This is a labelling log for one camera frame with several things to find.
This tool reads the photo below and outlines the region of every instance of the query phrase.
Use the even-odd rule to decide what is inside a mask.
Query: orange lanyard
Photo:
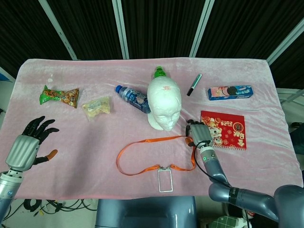
[[[184,137],[183,135],[177,135],[177,136],[172,136],[172,137],[165,137],[165,138],[156,138],[156,139],[144,139],[144,140],[141,140],[141,141],[138,141],[138,142],[133,142],[133,143],[130,143],[129,145],[126,145],[118,154],[117,158],[116,158],[116,166],[119,170],[119,172],[121,172],[122,174],[124,175],[127,175],[127,176],[135,176],[135,175],[138,175],[138,174],[141,174],[141,173],[144,173],[144,172],[147,172],[147,171],[152,171],[152,170],[157,170],[157,169],[160,169],[162,168],[160,165],[154,165],[154,166],[151,166],[151,167],[148,167],[138,173],[134,173],[134,174],[128,174],[128,173],[125,173],[122,168],[120,168],[119,166],[119,159],[121,158],[122,154],[124,153],[124,151],[131,145],[135,144],[135,143],[155,143],[155,142],[160,142],[160,141],[166,141],[166,140],[172,140],[172,139],[177,139],[177,138],[181,138],[181,137]],[[195,161],[194,161],[194,152],[195,152],[195,147],[193,147],[193,150],[192,150],[192,155],[191,155],[191,163],[192,163],[192,168],[191,169],[183,169],[183,168],[180,168],[178,167],[177,165],[174,165],[174,164],[171,164],[168,168],[172,168],[172,169],[175,169],[175,170],[179,170],[179,171],[191,171],[191,170],[194,170],[195,168]]]

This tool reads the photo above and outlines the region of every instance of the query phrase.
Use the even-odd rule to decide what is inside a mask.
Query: blue box
[[[238,98],[249,98],[253,95],[250,85],[220,86],[208,90],[209,100],[227,100]]]

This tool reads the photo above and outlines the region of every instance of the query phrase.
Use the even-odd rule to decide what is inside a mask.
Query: table
[[[170,132],[150,127],[146,114],[121,99],[117,85],[147,91],[156,66],[163,66],[180,86],[182,111]],[[186,96],[198,73],[203,77],[190,97]],[[69,90],[80,88],[78,108],[49,101],[39,104],[43,86]],[[249,99],[209,101],[212,86],[252,85]],[[101,96],[111,96],[110,114],[89,122],[81,105]],[[247,149],[216,149],[230,183],[239,188],[273,195],[285,184],[303,185],[299,163],[290,141],[285,116],[268,64],[256,59],[166,58],[108,61],[58,61],[30,59],[19,70],[7,114],[0,132],[0,167],[17,135],[29,121],[42,115],[56,119],[59,128],[41,145],[38,155],[58,149],[49,162],[24,173],[16,197],[35,199],[112,198],[207,195],[209,179],[199,170],[172,170],[173,192],[160,193],[157,171],[127,177],[115,166],[119,151],[131,142],[184,134],[186,120],[200,119],[201,110],[240,114],[245,117]],[[190,168],[191,148],[184,140],[136,145],[121,158],[125,172],[154,164],[174,163]]]

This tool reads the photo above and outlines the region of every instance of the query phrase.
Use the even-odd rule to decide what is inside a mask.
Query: plastic bottle
[[[118,85],[115,91],[123,100],[130,103],[135,108],[138,108],[146,114],[151,112],[148,104],[148,98],[141,92],[135,91],[134,89],[128,87],[122,87],[121,85]]]
[[[167,75],[166,75],[166,72],[164,72],[164,70],[162,69],[161,66],[156,67],[156,71],[155,71],[155,73],[154,73],[154,78],[157,78],[157,77],[159,77],[159,76],[164,76],[164,77],[167,76]]]

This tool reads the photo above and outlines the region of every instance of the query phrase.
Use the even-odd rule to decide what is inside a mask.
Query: bottle cap
[[[117,93],[119,93],[119,91],[120,91],[121,88],[122,88],[122,86],[121,86],[121,85],[118,85],[118,86],[116,87],[115,91],[116,91]]]

